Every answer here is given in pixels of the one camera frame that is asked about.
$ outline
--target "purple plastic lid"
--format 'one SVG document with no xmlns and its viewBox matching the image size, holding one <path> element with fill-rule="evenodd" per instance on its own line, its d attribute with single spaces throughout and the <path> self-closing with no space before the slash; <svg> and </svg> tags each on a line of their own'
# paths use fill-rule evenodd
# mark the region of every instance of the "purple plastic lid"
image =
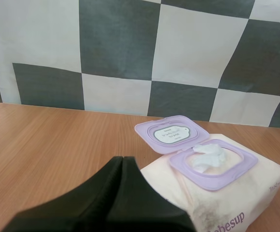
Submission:
<svg viewBox="0 0 280 232">
<path fill-rule="evenodd" d="M 185 116 L 140 123 L 135 131 L 154 151 L 163 155 L 190 149 L 210 137 L 206 130 Z"/>
<path fill-rule="evenodd" d="M 242 158 L 242 161 L 223 174 L 209 175 L 196 172 L 186 163 L 186 159 L 195 153 L 192 148 L 169 159 L 169 162 L 173 168 L 177 169 L 184 176 L 205 190 L 216 191 L 222 189 L 223 187 L 238 179 L 258 162 L 258 158 L 252 153 L 244 151 L 225 141 L 213 139 L 203 143 L 202 145 L 207 144 L 219 144 L 222 148 L 232 150 Z"/>
</svg>

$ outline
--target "table surface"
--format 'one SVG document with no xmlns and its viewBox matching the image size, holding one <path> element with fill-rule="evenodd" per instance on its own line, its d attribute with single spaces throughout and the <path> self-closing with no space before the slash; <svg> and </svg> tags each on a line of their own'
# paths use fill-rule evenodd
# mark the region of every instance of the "table surface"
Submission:
<svg viewBox="0 0 280 232">
<path fill-rule="evenodd" d="M 66 193 L 113 156 L 143 168 L 160 155 L 135 132 L 158 118 L 0 103 L 0 230 L 23 209 Z M 196 122 L 280 164 L 280 129 Z M 280 232 L 280 190 L 248 232 Z"/>
</svg>

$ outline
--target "black and white checkered fabric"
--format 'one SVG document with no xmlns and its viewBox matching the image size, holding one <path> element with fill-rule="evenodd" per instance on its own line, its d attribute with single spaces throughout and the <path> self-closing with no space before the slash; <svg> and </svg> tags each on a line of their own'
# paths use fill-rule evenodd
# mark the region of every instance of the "black and white checkered fabric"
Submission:
<svg viewBox="0 0 280 232">
<path fill-rule="evenodd" d="M 280 127 L 280 0 L 1 0 L 0 92 Z"/>
</svg>

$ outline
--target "wet wipes package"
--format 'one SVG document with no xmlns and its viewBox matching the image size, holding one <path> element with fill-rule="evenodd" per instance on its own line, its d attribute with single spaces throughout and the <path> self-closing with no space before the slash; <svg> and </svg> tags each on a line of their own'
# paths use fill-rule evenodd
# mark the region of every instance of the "wet wipes package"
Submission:
<svg viewBox="0 0 280 232">
<path fill-rule="evenodd" d="M 135 126 L 164 154 L 141 172 L 165 199 L 184 209 L 198 232 L 244 232 L 280 188 L 280 165 L 222 134 L 209 135 L 183 116 Z"/>
</svg>

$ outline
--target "black object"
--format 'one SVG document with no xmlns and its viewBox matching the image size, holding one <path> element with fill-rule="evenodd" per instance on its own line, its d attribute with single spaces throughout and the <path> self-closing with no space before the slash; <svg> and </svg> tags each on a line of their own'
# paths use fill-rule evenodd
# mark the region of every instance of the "black object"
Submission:
<svg viewBox="0 0 280 232">
<path fill-rule="evenodd" d="M 72 191 L 15 215 L 3 232 L 195 232 L 188 214 L 143 178 L 133 157 L 114 157 Z"/>
</svg>

